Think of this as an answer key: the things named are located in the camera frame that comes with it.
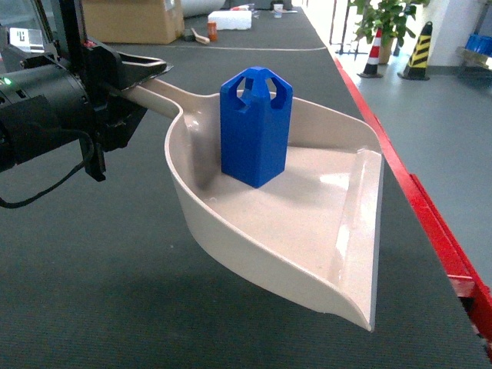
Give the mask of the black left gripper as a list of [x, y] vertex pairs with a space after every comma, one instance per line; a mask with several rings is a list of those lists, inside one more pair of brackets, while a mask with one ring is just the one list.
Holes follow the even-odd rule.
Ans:
[[173, 65], [159, 58], [117, 54], [89, 38], [80, 1], [54, 1], [53, 14], [59, 61], [84, 90], [83, 116], [69, 128], [85, 133], [81, 141], [85, 172], [96, 181], [104, 181], [104, 153], [125, 148], [148, 110], [110, 95], [110, 83], [117, 76], [117, 89], [125, 90], [169, 72]]

